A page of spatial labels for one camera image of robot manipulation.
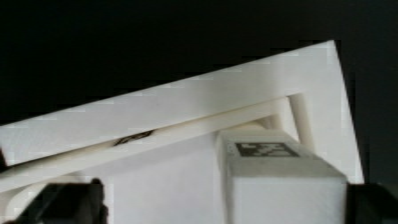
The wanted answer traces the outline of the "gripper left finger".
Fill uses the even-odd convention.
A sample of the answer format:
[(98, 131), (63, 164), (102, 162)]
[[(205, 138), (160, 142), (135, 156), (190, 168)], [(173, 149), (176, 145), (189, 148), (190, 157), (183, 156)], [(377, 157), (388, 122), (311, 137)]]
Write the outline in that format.
[(89, 183), (50, 183), (16, 218), (16, 224), (107, 224), (100, 179)]

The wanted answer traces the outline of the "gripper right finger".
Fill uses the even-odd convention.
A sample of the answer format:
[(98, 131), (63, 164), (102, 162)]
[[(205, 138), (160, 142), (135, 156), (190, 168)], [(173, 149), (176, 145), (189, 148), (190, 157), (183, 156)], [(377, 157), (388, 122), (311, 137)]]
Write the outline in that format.
[(398, 224), (398, 196), (381, 184), (349, 186), (345, 224)]

